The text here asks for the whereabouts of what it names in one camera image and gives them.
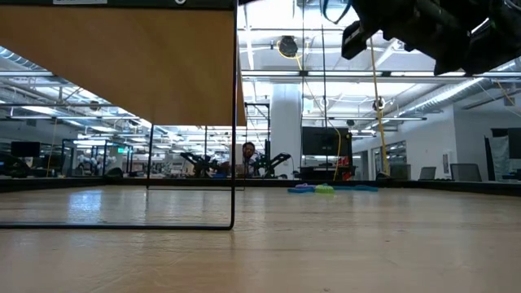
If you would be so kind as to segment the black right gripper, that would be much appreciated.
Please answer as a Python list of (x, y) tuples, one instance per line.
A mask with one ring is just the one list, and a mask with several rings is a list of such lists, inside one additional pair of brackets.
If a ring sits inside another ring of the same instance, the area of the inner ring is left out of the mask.
[(468, 48), (468, 29), (455, 15), (431, 0), (353, 0), (359, 20), (342, 36), (341, 55), (353, 59), (367, 48), (378, 31), (383, 38), (405, 44), (405, 50), (419, 50), (436, 61), (440, 75), (462, 68)]

